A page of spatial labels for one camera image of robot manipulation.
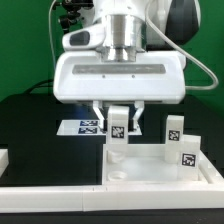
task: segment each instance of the green wall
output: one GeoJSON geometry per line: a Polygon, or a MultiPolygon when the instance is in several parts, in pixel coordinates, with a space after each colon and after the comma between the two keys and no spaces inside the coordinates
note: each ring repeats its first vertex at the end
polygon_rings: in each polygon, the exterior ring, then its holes
{"type": "MultiPolygon", "coordinates": [[[[0,100],[22,93],[33,84],[53,78],[48,39],[48,10],[52,0],[6,0],[0,3],[0,100]]],[[[200,0],[202,23],[199,33],[185,49],[204,62],[218,76],[214,91],[196,92],[205,104],[224,116],[224,2],[200,0]]],[[[62,31],[53,15],[57,55],[61,52],[62,31]]],[[[196,66],[186,70],[187,84],[209,84],[209,78],[196,66]]]]}

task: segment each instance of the black table surface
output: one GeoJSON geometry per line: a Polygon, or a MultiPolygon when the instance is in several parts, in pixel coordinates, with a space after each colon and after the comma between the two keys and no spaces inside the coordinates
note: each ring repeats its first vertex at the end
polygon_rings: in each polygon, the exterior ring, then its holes
{"type": "MultiPolygon", "coordinates": [[[[168,115],[184,115],[184,134],[202,137],[201,150],[224,175],[224,119],[193,96],[178,105],[146,105],[142,136],[131,144],[164,143],[168,115]]],[[[100,185],[105,136],[57,136],[62,120],[97,119],[91,107],[54,96],[12,95],[0,103],[0,148],[9,166],[0,187],[100,185]]],[[[0,223],[224,223],[223,209],[1,214],[0,223]]]]}

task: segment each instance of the black cable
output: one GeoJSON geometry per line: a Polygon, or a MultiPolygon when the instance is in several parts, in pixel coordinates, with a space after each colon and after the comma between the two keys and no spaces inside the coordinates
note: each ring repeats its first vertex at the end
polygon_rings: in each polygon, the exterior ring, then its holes
{"type": "Polygon", "coordinates": [[[29,89],[27,89],[26,91],[24,91],[24,94],[30,94],[36,88],[53,87],[53,86],[50,86],[50,85],[42,86],[43,84],[50,84],[53,81],[54,81],[53,79],[48,79],[48,80],[44,80],[44,81],[38,82],[37,84],[33,85],[32,87],[30,87],[29,89]]]}

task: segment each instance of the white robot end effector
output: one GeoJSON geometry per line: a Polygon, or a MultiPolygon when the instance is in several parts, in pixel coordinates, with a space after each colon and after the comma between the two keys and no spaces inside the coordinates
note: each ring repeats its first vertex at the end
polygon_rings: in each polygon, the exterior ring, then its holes
{"type": "MultiPolygon", "coordinates": [[[[94,102],[102,128],[102,102],[135,102],[138,119],[144,102],[179,103],[184,98],[186,57],[194,58],[176,44],[185,44],[198,31],[198,0],[65,2],[70,10],[71,5],[75,10],[80,6],[84,28],[63,37],[66,52],[57,62],[54,81],[58,100],[94,102]]],[[[218,80],[213,73],[209,75],[214,81],[207,87],[211,89],[218,80]]]]}

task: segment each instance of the metal cylinder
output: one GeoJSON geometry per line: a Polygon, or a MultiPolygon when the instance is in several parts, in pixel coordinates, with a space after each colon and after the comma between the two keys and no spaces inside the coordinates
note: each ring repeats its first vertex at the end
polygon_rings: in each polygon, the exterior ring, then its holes
{"type": "Polygon", "coordinates": [[[144,51],[145,23],[130,15],[107,15],[97,21],[106,27],[106,39],[98,48],[103,61],[134,62],[136,52],[144,51]]]}

